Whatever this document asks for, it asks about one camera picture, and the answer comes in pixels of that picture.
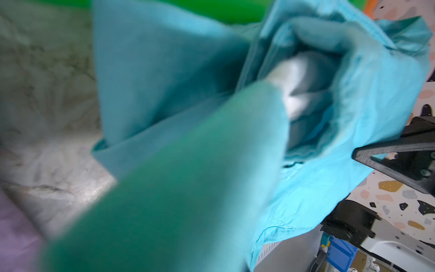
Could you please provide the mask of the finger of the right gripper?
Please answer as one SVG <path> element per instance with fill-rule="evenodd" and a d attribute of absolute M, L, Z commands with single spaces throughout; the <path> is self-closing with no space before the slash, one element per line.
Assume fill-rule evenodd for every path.
<path fill-rule="evenodd" d="M 435 118 L 415 117 L 400 138 L 357 148 L 353 160 L 421 193 L 435 194 Z"/>

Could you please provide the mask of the turquoise pants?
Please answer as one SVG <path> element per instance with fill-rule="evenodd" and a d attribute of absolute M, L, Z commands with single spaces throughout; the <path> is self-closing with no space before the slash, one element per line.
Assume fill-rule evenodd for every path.
<path fill-rule="evenodd" d="M 118 181 L 44 272 L 241 272 L 317 227 L 398 137 L 429 73 L 423 17 L 274 1 L 248 40 L 158 1 L 92 3 L 103 138 Z"/>

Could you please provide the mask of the purple pants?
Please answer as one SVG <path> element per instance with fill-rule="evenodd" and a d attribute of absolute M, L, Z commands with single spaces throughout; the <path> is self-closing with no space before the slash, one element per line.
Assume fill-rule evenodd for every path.
<path fill-rule="evenodd" d="M 1 271 L 38 272 L 45 240 L 24 212 L 1 192 Z"/>

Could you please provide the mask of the orange pants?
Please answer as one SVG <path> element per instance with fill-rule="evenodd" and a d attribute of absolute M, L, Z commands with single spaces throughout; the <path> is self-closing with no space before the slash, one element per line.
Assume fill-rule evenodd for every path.
<path fill-rule="evenodd" d="M 379 0 L 366 0 L 363 13 L 370 19 L 374 19 L 374 12 L 378 5 Z"/>

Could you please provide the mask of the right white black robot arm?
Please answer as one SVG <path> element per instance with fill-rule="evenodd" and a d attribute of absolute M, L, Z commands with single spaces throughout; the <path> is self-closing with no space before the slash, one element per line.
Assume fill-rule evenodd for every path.
<path fill-rule="evenodd" d="M 435 194 L 435 118 L 414 117 L 399 139 L 357 148 L 353 160 L 421 193 Z M 435 249 L 412 238 L 369 208 L 343 200 L 322 231 L 349 242 L 399 272 L 432 272 Z"/>

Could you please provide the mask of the green plastic basket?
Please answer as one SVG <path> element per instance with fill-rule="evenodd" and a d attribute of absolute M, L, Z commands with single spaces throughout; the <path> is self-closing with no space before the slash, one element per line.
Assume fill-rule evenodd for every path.
<path fill-rule="evenodd" d="M 92 1 L 36 1 L 49 5 L 89 9 Z M 242 0 L 174 0 L 157 1 L 175 5 L 193 13 L 218 20 L 224 23 L 254 23 L 260 22 L 273 1 L 242 1 Z M 349 1 L 363 12 L 365 1 Z"/>

